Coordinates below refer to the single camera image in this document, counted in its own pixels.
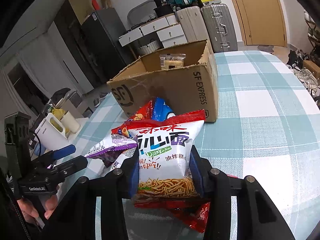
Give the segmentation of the person's left hand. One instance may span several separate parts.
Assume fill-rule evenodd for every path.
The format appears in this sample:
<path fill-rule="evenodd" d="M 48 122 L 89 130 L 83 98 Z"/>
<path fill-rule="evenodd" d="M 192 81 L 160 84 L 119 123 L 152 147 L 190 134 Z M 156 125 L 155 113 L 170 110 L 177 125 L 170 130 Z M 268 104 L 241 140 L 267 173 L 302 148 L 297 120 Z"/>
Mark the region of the person's left hand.
<path fill-rule="evenodd" d="M 44 217 L 46 219 L 49 219 L 54 210 L 56 209 L 58 205 L 57 195 L 51 195 L 50 197 L 44 198 Z M 20 210 L 22 211 L 23 217 L 25 218 L 26 222 L 35 224 L 36 220 L 39 218 L 39 213 L 33 206 L 33 204 L 24 198 L 21 198 L 17 201 Z"/>

